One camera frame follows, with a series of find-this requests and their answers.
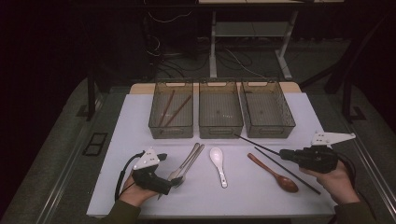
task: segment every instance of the brown spoon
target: brown spoon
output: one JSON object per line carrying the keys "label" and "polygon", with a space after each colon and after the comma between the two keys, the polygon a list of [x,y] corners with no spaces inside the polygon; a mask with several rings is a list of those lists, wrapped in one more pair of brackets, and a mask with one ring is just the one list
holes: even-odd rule
{"label": "brown spoon", "polygon": [[274,176],[274,178],[276,179],[277,184],[285,191],[287,192],[291,192],[291,193],[295,193],[298,191],[298,187],[297,185],[290,180],[289,178],[283,176],[283,175],[279,175],[277,173],[275,173],[273,170],[271,170],[270,168],[268,168],[268,166],[264,165],[264,163],[262,163],[261,161],[259,161],[259,159],[257,159],[255,156],[253,156],[253,154],[248,153],[247,156],[254,161],[256,164],[258,164],[262,169],[268,171],[271,175]]}

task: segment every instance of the dark sleeve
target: dark sleeve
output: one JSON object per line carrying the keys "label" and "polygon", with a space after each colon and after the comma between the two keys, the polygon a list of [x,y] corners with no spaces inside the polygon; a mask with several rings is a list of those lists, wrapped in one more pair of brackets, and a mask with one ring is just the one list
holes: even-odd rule
{"label": "dark sleeve", "polygon": [[110,213],[99,220],[100,224],[135,224],[140,214],[140,208],[116,201]]}
{"label": "dark sleeve", "polygon": [[375,224],[376,221],[365,203],[346,203],[334,207],[338,224]]}

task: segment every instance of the brown chopstick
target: brown chopstick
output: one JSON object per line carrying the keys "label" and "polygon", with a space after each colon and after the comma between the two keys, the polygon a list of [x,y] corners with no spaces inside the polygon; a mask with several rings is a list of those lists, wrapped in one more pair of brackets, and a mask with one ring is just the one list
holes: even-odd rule
{"label": "brown chopstick", "polygon": [[268,156],[267,154],[265,154],[264,152],[262,152],[261,150],[259,150],[257,147],[256,148],[262,155],[264,155],[265,157],[267,157],[268,159],[270,159],[271,161],[273,161],[274,163],[276,163],[278,166],[280,166],[282,169],[284,169],[286,172],[288,172],[289,174],[291,174],[292,176],[296,177],[298,180],[300,180],[303,184],[305,184],[307,187],[311,188],[316,194],[321,194],[320,191],[318,191],[317,189],[315,189],[314,187],[310,186],[308,183],[306,183],[305,181],[303,181],[300,177],[298,177],[297,175],[295,175],[294,173],[292,173],[290,170],[288,170],[286,167],[284,167],[283,165],[281,165],[279,162],[275,161],[274,159],[272,159],[270,156]]}
{"label": "brown chopstick", "polygon": [[165,124],[164,127],[167,127],[168,124],[169,124],[170,122],[172,122],[172,120],[175,118],[175,116],[178,114],[178,112],[180,112],[180,110],[184,107],[184,105],[190,100],[190,98],[191,98],[191,95],[189,95],[189,97],[187,97],[187,99],[183,102],[183,104],[181,104],[181,106],[177,109],[177,111],[176,111],[175,114],[172,116],[172,118],[170,118],[170,119],[168,120],[168,122],[166,122],[166,124]]}
{"label": "brown chopstick", "polygon": [[161,125],[163,124],[163,119],[165,118],[165,114],[168,111],[169,105],[171,104],[174,95],[175,95],[175,90],[172,90],[171,96],[169,97],[168,102],[166,103],[165,110],[163,111],[163,115],[161,116],[160,124],[158,125],[158,127],[161,127]]}

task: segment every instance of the floor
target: floor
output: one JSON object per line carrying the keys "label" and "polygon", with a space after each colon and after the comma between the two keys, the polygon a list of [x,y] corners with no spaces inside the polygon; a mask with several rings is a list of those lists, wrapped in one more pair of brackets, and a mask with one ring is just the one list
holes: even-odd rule
{"label": "floor", "polygon": [[[196,59],[186,58],[175,49],[167,49],[156,77],[209,77],[208,40],[200,40]],[[274,50],[281,41],[268,38],[222,38],[218,40],[218,77],[278,77],[283,81]],[[286,61],[293,82],[301,83],[335,63],[344,53],[347,40],[292,41]],[[357,168],[356,186],[373,208],[378,223],[395,223],[396,136],[357,88],[352,106],[365,116],[347,123],[340,113],[341,91],[328,95],[323,86],[327,78],[302,89],[308,94],[323,129],[333,133],[355,133],[357,139],[334,145],[352,159]],[[64,106],[47,141],[37,155],[28,175],[1,223],[96,223],[86,216],[106,149],[118,120],[125,94],[130,87],[113,87],[109,93],[97,92],[96,109],[86,121],[87,83],[81,82]],[[93,133],[108,133],[97,157],[81,155]],[[206,220],[205,223],[327,223],[329,217],[292,219]],[[141,223],[183,223],[186,220],[141,220]]]}

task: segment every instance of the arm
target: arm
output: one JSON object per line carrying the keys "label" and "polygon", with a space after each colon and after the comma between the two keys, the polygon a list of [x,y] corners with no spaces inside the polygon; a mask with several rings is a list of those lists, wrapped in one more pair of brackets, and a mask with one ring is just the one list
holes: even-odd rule
{"label": "arm", "polygon": [[140,214],[140,205],[156,194],[157,192],[137,186],[132,175],[129,175],[124,183],[120,198],[116,200],[110,213],[99,223],[135,224]]}
{"label": "arm", "polygon": [[329,191],[332,199],[338,203],[334,207],[339,224],[374,224],[375,219],[365,203],[362,203],[352,187],[347,168],[342,162],[337,163],[335,170],[320,174],[300,168],[300,170],[317,178],[320,185]]}

